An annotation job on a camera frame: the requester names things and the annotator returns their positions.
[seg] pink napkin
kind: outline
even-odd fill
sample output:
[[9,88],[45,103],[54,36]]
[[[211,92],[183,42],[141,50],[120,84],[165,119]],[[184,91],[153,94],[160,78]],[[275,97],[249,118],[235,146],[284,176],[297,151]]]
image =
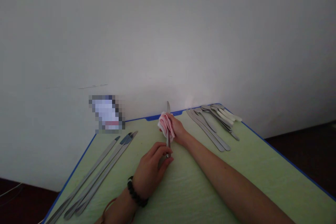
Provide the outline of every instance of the pink napkin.
[[170,121],[170,119],[166,115],[166,112],[161,113],[161,116],[159,118],[159,123],[157,125],[162,130],[162,133],[163,133],[165,138],[167,138],[167,128],[169,129],[169,132],[170,132],[169,133],[169,139],[170,139],[170,142],[172,142],[174,137],[175,137],[175,133],[173,131],[172,122]]

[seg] left hand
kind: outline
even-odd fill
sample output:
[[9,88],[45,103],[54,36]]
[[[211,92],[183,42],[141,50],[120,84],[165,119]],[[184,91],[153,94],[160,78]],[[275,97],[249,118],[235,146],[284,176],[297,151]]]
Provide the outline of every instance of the left hand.
[[160,184],[163,175],[174,160],[172,157],[167,158],[159,166],[160,158],[166,153],[173,153],[164,142],[156,142],[153,147],[140,159],[138,168],[133,176],[133,187],[135,192],[142,198],[149,198],[157,186]]

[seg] floor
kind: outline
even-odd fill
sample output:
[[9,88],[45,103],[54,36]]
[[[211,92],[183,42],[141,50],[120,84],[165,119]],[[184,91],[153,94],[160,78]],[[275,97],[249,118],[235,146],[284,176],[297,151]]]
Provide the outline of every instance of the floor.
[[[266,139],[336,198],[336,123]],[[0,195],[19,183],[0,178]],[[22,184],[0,197],[0,223],[38,224],[58,193]]]

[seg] knife handle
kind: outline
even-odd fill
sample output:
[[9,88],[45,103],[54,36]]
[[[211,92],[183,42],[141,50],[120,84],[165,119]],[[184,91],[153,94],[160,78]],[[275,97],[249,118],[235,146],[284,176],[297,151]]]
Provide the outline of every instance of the knife handle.
[[229,118],[225,117],[221,112],[216,110],[216,113],[223,119],[225,120],[229,125],[233,126],[233,121],[231,121]]
[[236,120],[234,116],[232,116],[232,115],[229,114],[229,113],[226,113],[226,112],[225,112],[224,110],[222,110],[221,108],[219,109],[219,111],[220,111],[225,117],[229,118],[231,121],[235,121],[235,120]]
[[231,113],[229,110],[227,110],[226,108],[224,109],[224,112],[226,112],[226,113],[232,115],[237,121],[242,121],[242,120],[243,120],[241,117],[232,114],[232,113]]

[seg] cable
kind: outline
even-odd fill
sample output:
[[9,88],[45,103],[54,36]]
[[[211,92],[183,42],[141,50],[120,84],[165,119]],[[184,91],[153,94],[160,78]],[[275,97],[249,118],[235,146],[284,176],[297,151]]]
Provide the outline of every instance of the cable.
[[5,204],[0,205],[0,207],[2,207],[2,206],[4,206],[4,205],[8,204],[10,201],[12,201],[13,199],[15,199],[15,198],[20,194],[20,192],[21,192],[22,190],[23,190],[23,187],[20,188],[19,192],[18,192],[13,198],[11,198],[10,200],[8,200]]
[[15,188],[19,187],[20,185],[22,185],[22,183],[18,184],[16,187],[13,187],[12,189],[10,189],[9,191],[5,192],[4,194],[1,194],[0,197],[4,196],[5,194],[9,193],[10,191],[14,190]]

